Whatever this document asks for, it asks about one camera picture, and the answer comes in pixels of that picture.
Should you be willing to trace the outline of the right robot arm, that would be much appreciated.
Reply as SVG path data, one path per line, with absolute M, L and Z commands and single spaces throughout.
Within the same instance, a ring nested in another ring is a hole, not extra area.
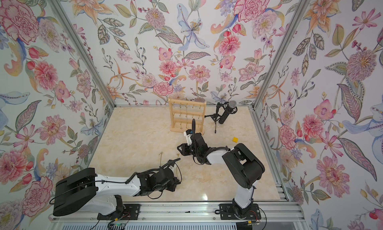
M 220 204 L 216 211 L 222 220 L 260 220 L 253 194 L 257 182 L 265 172 L 263 163 L 242 143 L 233 148 L 209 147 L 201 133 L 184 132 L 186 143 L 177 147 L 183 156 L 192 156 L 198 165 L 225 164 L 237 183 L 231 204 Z

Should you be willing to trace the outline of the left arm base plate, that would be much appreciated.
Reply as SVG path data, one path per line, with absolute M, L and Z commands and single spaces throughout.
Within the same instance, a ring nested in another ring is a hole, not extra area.
M 137 220 L 139 216 L 141 205 L 140 204 L 123 204 L 123 207 L 117 208 L 111 214 L 102 215 L 98 214 L 97 220 L 101 221 L 128 221 L 128 220 Z

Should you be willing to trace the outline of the wooden jewelry display stand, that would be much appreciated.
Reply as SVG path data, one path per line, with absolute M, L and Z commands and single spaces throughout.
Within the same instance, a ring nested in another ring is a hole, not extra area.
M 197 133 L 204 134 L 204 119 L 206 102 L 195 102 L 180 99 L 169 99 L 169 110 L 172 132 L 185 132 L 192 129 L 192 121 L 195 120 Z

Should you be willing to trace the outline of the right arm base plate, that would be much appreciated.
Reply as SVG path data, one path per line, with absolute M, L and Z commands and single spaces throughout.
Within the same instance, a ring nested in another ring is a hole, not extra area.
M 219 204 L 218 209 L 214 213 L 219 215 L 221 220 L 253 221 L 262 219 L 259 206 L 255 203 L 251 203 L 244 209 L 236 203 Z

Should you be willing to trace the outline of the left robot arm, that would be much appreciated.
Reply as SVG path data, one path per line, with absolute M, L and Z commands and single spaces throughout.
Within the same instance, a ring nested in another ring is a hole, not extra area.
M 106 217 L 116 217 L 125 207 L 122 197 L 149 196 L 153 192 L 174 192 L 181 184 L 172 166 L 135 172 L 129 178 L 97 174 L 95 168 L 86 168 L 55 186 L 53 215 L 63 217 L 76 212 L 95 212 Z

